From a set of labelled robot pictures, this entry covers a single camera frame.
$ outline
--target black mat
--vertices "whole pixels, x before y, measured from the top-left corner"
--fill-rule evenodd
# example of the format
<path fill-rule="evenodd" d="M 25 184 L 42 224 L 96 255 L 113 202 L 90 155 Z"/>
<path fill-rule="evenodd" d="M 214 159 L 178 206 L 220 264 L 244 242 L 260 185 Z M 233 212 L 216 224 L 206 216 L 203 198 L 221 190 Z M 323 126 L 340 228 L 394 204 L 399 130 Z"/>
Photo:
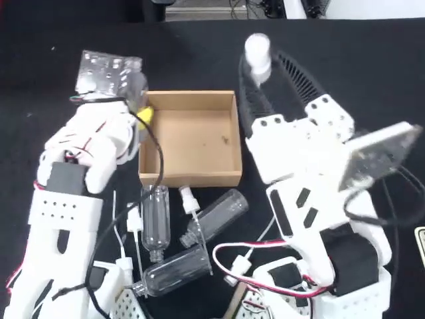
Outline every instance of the black mat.
<path fill-rule="evenodd" d="M 268 34 L 274 46 L 296 57 L 354 117 L 357 127 L 375 130 L 402 120 L 425 125 L 425 20 L 169 23 L 0 35 L 0 282 L 24 255 L 38 157 L 43 143 L 74 112 L 67 97 L 73 93 L 82 49 L 142 56 L 144 72 L 154 90 L 237 90 L 238 59 L 245 39 L 253 32 Z M 279 86 L 275 92 L 281 92 Z M 297 114 L 299 106 L 293 98 L 279 97 L 272 99 L 276 109 Z M 424 146 L 425 138 L 421 137 L 406 163 L 422 181 Z M 264 186 L 245 146 L 242 152 L 244 174 L 238 189 L 251 209 L 211 242 L 210 249 L 217 243 L 254 240 L 271 217 Z M 139 194 L 136 169 L 136 162 L 129 164 L 116 181 L 121 202 Z M 411 190 L 396 189 L 393 182 L 397 181 L 390 181 L 390 191 L 399 213 L 409 214 L 416 205 L 408 200 Z M 110 185 L 104 195 L 107 201 L 101 229 L 110 220 L 111 190 Z M 224 192 L 194 191 L 203 207 Z M 166 250 L 167 256 L 181 250 L 177 238 L 187 223 L 177 192 L 170 196 L 173 244 Z M 373 191 L 373 199 L 379 214 L 388 215 L 379 187 Z M 276 235 L 274 229 L 269 238 Z M 385 318 L 402 318 L 404 314 L 423 318 L 425 271 L 413 228 L 401 230 L 400 236 L 400 276 Z M 392 230 L 388 237 L 392 242 Z M 131 240 L 127 242 L 128 251 L 133 253 Z M 118 244 L 111 235 L 98 260 L 112 261 L 118 254 Z M 254 254 L 254 262 L 283 255 L 281 251 Z M 227 265 L 235 256 L 232 251 L 221 254 Z M 206 276 L 167 296 L 150 298 L 147 305 L 157 319 L 221 317 L 232 295 L 222 278 L 215 268 L 214 277 Z M 0 291 L 3 309 L 8 298 Z"/>

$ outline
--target cardboard box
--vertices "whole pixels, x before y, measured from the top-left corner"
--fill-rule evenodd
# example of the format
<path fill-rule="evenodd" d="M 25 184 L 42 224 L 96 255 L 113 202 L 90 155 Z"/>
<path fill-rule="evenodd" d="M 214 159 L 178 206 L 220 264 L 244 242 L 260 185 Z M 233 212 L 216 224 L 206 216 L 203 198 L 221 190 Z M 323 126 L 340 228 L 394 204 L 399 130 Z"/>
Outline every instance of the cardboard box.
<path fill-rule="evenodd" d="M 242 175 L 233 91 L 151 91 L 151 127 L 164 153 L 163 185 L 237 186 Z M 140 145 L 139 177 L 153 184 L 159 156 L 148 137 Z"/>

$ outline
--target plastic bottle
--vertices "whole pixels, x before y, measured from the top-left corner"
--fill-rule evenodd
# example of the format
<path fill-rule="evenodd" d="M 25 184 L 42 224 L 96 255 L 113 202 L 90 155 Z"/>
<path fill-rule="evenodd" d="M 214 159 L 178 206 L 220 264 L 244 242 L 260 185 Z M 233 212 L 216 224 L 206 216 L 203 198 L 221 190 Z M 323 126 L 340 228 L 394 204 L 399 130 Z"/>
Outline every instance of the plastic bottle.
<path fill-rule="evenodd" d="M 141 281 L 131 288 L 136 296 L 148 294 L 153 297 L 168 292 L 208 273 L 210 266 L 208 256 L 202 246 L 197 245 L 161 263 L 150 266 Z"/>
<path fill-rule="evenodd" d="M 219 234 L 241 214 L 245 213 L 248 208 L 245 197 L 237 190 L 231 189 L 201 211 L 198 214 L 198 220 L 205 242 Z M 189 248 L 195 243 L 200 243 L 201 236 L 196 223 L 191 220 L 187 225 L 187 232 L 180 237 L 180 241 L 183 246 Z"/>
<path fill-rule="evenodd" d="M 152 185 L 143 188 L 142 192 L 149 191 Z M 163 260 L 163 251 L 171 240 L 170 207 L 168 187 L 158 186 L 155 192 L 143 203 L 143 235 L 141 242 L 149 251 L 151 262 Z"/>

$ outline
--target white robotic arm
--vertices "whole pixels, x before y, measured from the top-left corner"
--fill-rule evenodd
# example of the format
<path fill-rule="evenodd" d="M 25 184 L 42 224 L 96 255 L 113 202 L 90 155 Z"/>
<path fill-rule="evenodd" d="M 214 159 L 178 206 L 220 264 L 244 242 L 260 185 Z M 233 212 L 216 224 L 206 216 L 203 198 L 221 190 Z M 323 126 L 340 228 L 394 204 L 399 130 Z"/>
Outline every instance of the white robotic arm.
<path fill-rule="evenodd" d="M 269 78 L 272 65 L 299 94 L 306 118 L 287 122 L 266 100 L 260 85 Z M 421 128 L 401 122 L 353 138 L 352 117 L 296 61 L 283 53 L 271 53 L 266 35 L 252 35 L 246 41 L 240 65 L 240 94 L 246 145 L 262 181 L 269 185 L 266 193 L 281 236 L 301 255 L 309 277 L 319 286 L 335 284 L 337 270 L 328 256 L 322 232 L 342 225 L 350 225 L 352 232 L 367 239 L 377 256 L 379 278 L 375 283 L 344 296 L 316 296 L 314 318 L 356 318 L 360 314 L 380 318 L 389 307 L 390 275 L 383 266 L 391 259 L 390 245 L 382 227 L 352 221 L 345 210 L 376 218 L 365 190 L 397 170 Z M 270 280 L 268 270 L 286 263 L 288 259 L 264 265 L 254 272 L 254 278 Z M 372 309 L 364 301 L 377 291 L 378 306 Z M 280 298 L 280 306 L 288 310 L 284 314 L 292 311 L 288 318 L 298 318 L 283 298 L 273 292 L 267 295 L 271 306 L 276 306 Z"/>
<path fill-rule="evenodd" d="M 84 283 L 96 243 L 103 201 L 101 193 L 117 165 L 137 153 L 137 123 L 130 111 L 143 106 L 147 83 L 139 58 L 84 51 L 72 98 L 81 104 L 75 115 L 44 146 L 29 214 L 31 226 L 22 271 L 16 279 L 6 319 L 29 319 L 35 302 L 50 280 L 48 296 Z M 69 231 L 66 251 L 57 248 L 59 233 Z M 118 266 L 108 269 L 96 291 L 100 307 L 109 312 L 122 290 Z M 51 300 L 39 318 L 99 318 L 86 289 Z"/>

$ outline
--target white cable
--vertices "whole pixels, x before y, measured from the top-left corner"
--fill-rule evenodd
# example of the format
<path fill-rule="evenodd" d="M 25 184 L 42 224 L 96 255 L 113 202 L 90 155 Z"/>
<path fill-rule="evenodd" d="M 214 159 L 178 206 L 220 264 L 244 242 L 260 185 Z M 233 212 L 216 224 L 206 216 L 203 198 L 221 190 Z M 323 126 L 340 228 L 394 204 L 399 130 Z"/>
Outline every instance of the white cable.
<path fill-rule="evenodd" d="M 255 280 L 253 278 L 247 277 L 247 276 L 240 276 L 238 274 L 234 274 L 230 270 L 228 270 L 226 267 L 224 267 L 217 259 L 217 251 L 221 248 L 225 247 L 248 247 L 248 248 L 272 248 L 272 247 L 285 247 L 289 244 L 285 241 L 274 241 L 270 243 L 225 243 L 225 244 L 219 244 L 212 250 L 212 259 L 216 263 L 216 265 L 226 274 L 238 279 L 239 281 L 245 282 L 247 284 L 251 284 L 252 286 L 270 290 L 272 292 L 277 292 L 279 294 L 286 294 L 289 296 L 294 297 L 300 297 L 300 298 L 311 298 L 314 296 L 317 296 L 318 294 L 321 294 L 322 292 L 325 292 L 327 288 L 325 287 L 318 287 L 315 290 L 310 290 L 307 292 L 300 292 L 292 289 L 286 289 L 279 286 L 275 286 L 274 284 L 264 284 L 263 282 L 260 282 L 258 280 Z"/>
<path fill-rule="evenodd" d="M 134 234 L 135 251 L 137 253 L 137 263 L 139 264 L 140 279 L 142 279 L 143 278 L 143 269 L 141 267 L 139 235 L 136 231 L 133 234 Z"/>
<path fill-rule="evenodd" d="M 263 230 L 263 232 L 261 233 L 261 235 L 257 238 L 256 241 L 262 241 L 262 239 L 264 238 L 264 236 L 266 236 L 266 234 L 268 233 L 268 231 L 270 230 L 270 228 L 272 228 L 273 224 L 274 224 L 274 215 L 272 217 L 272 219 L 270 220 L 270 222 L 268 223 L 267 227 Z M 245 258 L 249 259 L 252 255 L 252 252 L 254 251 L 253 248 L 251 248 L 246 254 L 245 254 Z"/>
<path fill-rule="evenodd" d="M 114 190 L 114 198 L 112 201 L 112 220 L 115 220 L 115 214 L 116 214 L 116 206 L 117 206 L 117 191 Z M 124 243 L 122 242 L 122 239 L 120 237 L 120 234 L 118 233 L 117 225 L 114 225 L 114 233 L 117 237 L 118 243 L 120 244 L 120 251 L 121 251 L 121 258 L 126 257 L 126 250 L 124 249 Z"/>

